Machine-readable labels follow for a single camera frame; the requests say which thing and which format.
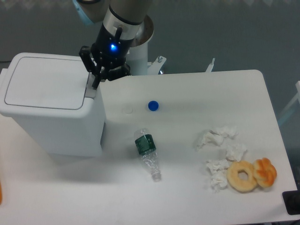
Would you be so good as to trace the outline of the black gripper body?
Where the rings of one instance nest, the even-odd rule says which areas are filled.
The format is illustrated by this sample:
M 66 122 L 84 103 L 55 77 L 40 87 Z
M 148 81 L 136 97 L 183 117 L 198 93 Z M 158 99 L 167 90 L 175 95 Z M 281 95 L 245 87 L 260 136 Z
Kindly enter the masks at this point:
M 126 61 L 126 54 L 133 40 L 124 40 L 112 35 L 102 24 L 95 43 L 92 44 L 91 54 L 99 67 L 114 69 Z

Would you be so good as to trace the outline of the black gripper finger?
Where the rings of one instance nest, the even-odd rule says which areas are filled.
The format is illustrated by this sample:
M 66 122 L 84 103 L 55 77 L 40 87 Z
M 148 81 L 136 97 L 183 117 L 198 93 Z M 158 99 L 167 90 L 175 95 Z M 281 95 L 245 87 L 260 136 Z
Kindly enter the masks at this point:
M 114 81 L 130 75 L 130 66 L 125 63 L 114 69 L 104 68 L 100 73 L 100 81 Z
M 104 68 L 100 64 L 95 64 L 90 56 L 91 50 L 89 46 L 82 46 L 79 51 L 79 56 L 86 68 L 86 70 L 94 75 L 95 79 L 92 83 L 93 89 L 97 89 L 100 82 L 103 80 Z

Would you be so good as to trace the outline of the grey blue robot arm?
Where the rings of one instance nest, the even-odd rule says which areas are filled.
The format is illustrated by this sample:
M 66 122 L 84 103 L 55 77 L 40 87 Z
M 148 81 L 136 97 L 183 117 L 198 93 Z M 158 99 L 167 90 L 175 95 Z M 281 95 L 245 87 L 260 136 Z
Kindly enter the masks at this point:
M 88 24 L 102 22 L 96 41 L 83 45 L 79 56 L 94 75 L 92 87 L 130 74 L 126 55 L 143 23 L 151 0 L 75 0 L 79 16 Z

